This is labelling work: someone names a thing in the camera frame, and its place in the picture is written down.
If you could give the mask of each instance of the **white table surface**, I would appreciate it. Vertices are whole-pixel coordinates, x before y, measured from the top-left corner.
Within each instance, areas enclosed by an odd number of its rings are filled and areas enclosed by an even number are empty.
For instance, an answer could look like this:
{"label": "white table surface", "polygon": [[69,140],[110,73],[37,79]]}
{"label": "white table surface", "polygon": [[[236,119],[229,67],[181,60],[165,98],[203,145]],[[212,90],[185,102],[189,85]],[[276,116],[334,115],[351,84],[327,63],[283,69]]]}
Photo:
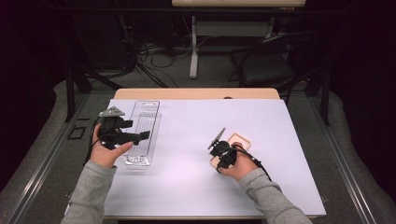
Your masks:
{"label": "white table surface", "polygon": [[[112,100],[129,119],[135,100]],[[123,158],[105,202],[105,217],[263,218],[236,181],[209,164],[207,149],[239,133],[286,197],[307,216],[326,212],[288,109],[282,100],[161,100],[162,113],[153,162],[136,169]]]}

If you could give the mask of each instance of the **gray floor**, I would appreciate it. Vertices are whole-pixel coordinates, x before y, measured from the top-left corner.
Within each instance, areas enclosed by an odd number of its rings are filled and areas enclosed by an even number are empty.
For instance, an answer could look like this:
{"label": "gray floor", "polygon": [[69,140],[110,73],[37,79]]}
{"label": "gray floor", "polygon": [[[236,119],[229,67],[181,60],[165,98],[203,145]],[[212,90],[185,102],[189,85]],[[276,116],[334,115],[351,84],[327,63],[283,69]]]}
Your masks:
{"label": "gray floor", "polygon": [[[188,56],[176,57],[171,66],[161,70],[172,76],[179,87],[219,87],[232,71],[229,58],[205,54],[204,47],[201,52],[203,54],[199,59],[196,79],[189,79]],[[155,57],[154,62],[157,64],[171,62],[169,57]],[[158,73],[158,76],[174,87],[168,75]],[[125,87],[158,87],[138,70],[113,80]],[[92,120],[98,111],[107,106],[114,94],[114,91],[98,81],[92,80],[92,85],[94,91],[90,95],[81,95],[77,91],[80,110],[69,124],[63,123],[66,116],[65,83],[55,88],[57,102],[48,122],[0,194],[0,223],[58,223],[61,220],[67,204],[64,195],[77,181],[88,141],[87,134],[81,140],[57,137],[67,136],[75,124],[91,125],[85,119]],[[328,215],[314,219],[314,223],[375,223],[373,219],[376,223],[393,223],[396,220],[395,204],[375,183],[350,143],[340,99],[331,94],[330,127],[323,126],[318,118],[318,98],[306,98],[298,90],[292,95],[289,111],[318,190],[327,198],[324,205]],[[338,163],[339,154],[334,153],[337,148],[345,163]],[[343,175],[346,168],[352,175]],[[356,186],[351,188],[350,182],[356,183]],[[353,195],[356,192],[361,192],[358,200]],[[373,219],[365,217],[367,214],[372,215]]]}

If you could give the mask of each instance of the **dark background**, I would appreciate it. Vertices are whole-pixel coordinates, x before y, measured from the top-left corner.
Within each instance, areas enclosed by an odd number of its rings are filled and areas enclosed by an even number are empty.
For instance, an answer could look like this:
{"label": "dark background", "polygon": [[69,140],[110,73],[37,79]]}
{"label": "dark background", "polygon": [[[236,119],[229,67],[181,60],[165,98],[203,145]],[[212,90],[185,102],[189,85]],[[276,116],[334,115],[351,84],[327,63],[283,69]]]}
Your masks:
{"label": "dark background", "polygon": [[[1,6],[0,59],[2,87],[5,94],[1,119],[3,142],[0,189],[7,184],[55,103],[55,85],[70,70],[66,52],[92,69],[124,70],[134,65],[134,44],[122,42],[119,18],[114,16],[79,16],[73,22],[80,29],[72,31],[68,20],[48,15],[41,8],[44,1],[6,1]],[[81,4],[62,1],[62,6]],[[126,1],[119,1],[118,7]],[[150,7],[159,1],[133,1],[137,7]],[[110,1],[98,1],[102,7],[114,7]],[[160,7],[170,7],[161,1]],[[352,21],[303,20],[305,28],[319,32],[318,57],[324,57],[339,40],[340,27],[346,25],[346,47],[332,63],[331,91],[344,102],[352,142],[377,183],[396,201],[396,7],[392,0],[309,1],[308,9],[353,8]],[[177,39],[180,21],[173,17],[134,18],[133,40],[150,38],[166,47]],[[102,32],[112,32],[104,37]]]}

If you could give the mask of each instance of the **black cable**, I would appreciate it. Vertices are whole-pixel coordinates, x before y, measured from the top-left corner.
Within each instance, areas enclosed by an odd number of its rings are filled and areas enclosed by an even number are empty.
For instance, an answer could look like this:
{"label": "black cable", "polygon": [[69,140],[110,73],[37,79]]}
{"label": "black cable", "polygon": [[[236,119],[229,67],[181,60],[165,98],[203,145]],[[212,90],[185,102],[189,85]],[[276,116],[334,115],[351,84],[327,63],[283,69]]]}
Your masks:
{"label": "black cable", "polygon": [[132,52],[129,52],[128,54],[130,55],[129,56],[130,66],[122,69],[122,71],[120,71],[119,73],[111,74],[111,75],[102,75],[102,77],[106,77],[106,78],[109,78],[109,79],[115,78],[115,77],[123,77],[125,75],[128,75],[132,71],[134,71],[134,67],[135,67],[135,62],[134,62],[135,58],[133,56],[134,54]]}
{"label": "black cable", "polygon": [[156,64],[154,64],[153,58],[154,58],[154,55],[157,55],[157,54],[159,54],[159,53],[152,53],[152,54],[151,54],[151,58],[150,58],[150,63],[151,63],[154,67],[156,67],[156,68],[166,68],[166,67],[169,67],[169,66],[171,66],[171,65],[174,63],[174,61],[175,61],[175,54],[174,54],[173,52],[170,52],[170,56],[172,57],[172,61],[171,61],[169,64],[166,64],[166,65],[163,65],[163,66],[156,65]]}
{"label": "black cable", "polygon": [[156,69],[156,68],[152,68],[152,67],[148,67],[148,66],[146,66],[146,65],[143,65],[143,66],[145,66],[145,68],[147,68],[147,69],[149,69],[149,70],[151,70],[151,72],[152,73],[154,73],[155,74],[155,72],[154,71],[158,71],[158,72],[161,72],[161,73],[164,73],[164,74],[166,74],[168,77],[169,77],[169,79],[171,79],[171,81],[172,81],[172,83],[176,86],[176,87],[178,87],[178,85],[176,84],[176,82],[173,80],[173,78],[171,77],[171,75],[170,74],[168,74],[168,73],[166,73],[166,72],[164,72],[163,70],[160,70],[160,69]]}
{"label": "black cable", "polygon": [[168,86],[166,86],[166,84],[164,84],[162,81],[160,81],[155,75],[151,74],[146,68],[145,65],[143,65],[142,63],[138,63],[136,65],[137,67],[139,67],[146,75],[148,75],[148,77],[154,81],[157,85],[159,85],[160,87],[164,87],[167,88]]}
{"label": "black cable", "polygon": [[99,141],[99,139],[100,139],[100,138],[98,138],[98,140],[96,140],[94,143],[92,143],[93,133],[94,133],[95,126],[96,126],[96,123],[98,122],[99,118],[100,117],[97,117],[96,120],[92,123],[91,134],[90,134],[90,142],[88,144],[88,153],[87,153],[87,156],[85,157],[85,162],[84,162],[83,165],[85,165],[85,163],[87,163],[87,161],[90,159],[93,145],[95,145],[95,143],[97,143],[97,141]]}
{"label": "black cable", "polygon": [[268,176],[268,179],[270,181],[272,181],[270,175],[265,170],[265,168],[262,166],[262,162],[257,160],[255,157],[253,157],[250,153],[246,152],[244,149],[238,149],[238,148],[235,148],[235,147],[218,148],[218,149],[226,149],[226,151],[237,151],[237,152],[241,152],[241,153],[245,154],[246,156],[248,156],[254,162],[254,164],[257,165],[257,167],[263,169],[265,174]]}
{"label": "black cable", "polygon": [[176,56],[186,56],[187,55],[186,53],[188,53],[191,49],[192,49],[192,46],[191,46],[191,39],[190,39],[190,43],[187,41],[184,48],[180,52],[175,53],[175,55]]}
{"label": "black cable", "polygon": [[163,83],[161,80],[160,80],[160,78],[158,77],[158,75],[155,73],[155,72],[151,72],[151,71],[149,71],[149,68],[146,66],[146,65],[144,65],[144,64],[141,64],[142,66],[140,67],[141,69],[142,69],[142,71],[144,71],[147,75],[150,75],[152,78],[154,78],[158,83],[161,83],[161,85],[163,86],[163,87],[168,87],[165,83]]}
{"label": "black cable", "polygon": [[145,62],[146,61],[146,59],[149,57],[149,48],[148,48],[148,46],[146,45],[146,44],[142,44],[143,45],[143,47],[144,47],[144,54],[142,53],[142,50],[140,49],[139,50],[139,53],[137,54],[138,56],[140,56],[140,61],[141,61],[141,63],[143,63],[143,62]]}

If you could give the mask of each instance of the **chair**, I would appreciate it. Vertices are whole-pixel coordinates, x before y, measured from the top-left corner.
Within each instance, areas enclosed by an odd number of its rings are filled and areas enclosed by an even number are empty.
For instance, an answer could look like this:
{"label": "chair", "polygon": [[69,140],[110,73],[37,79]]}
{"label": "chair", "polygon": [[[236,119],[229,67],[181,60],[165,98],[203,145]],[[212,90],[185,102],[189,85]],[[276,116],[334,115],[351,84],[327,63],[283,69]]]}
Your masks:
{"label": "chair", "polygon": [[231,52],[233,73],[222,85],[238,75],[239,87],[274,87],[281,92],[288,90],[285,103],[289,102],[291,89],[296,84],[296,71],[301,57],[317,42],[315,32],[306,31],[273,35],[256,42],[252,47]]}
{"label": "chair", "polygon": [[294,33],[297,32],[300,26],[300,18],[287,17],[287,18],[275,18],[273,34],[279,33]]}

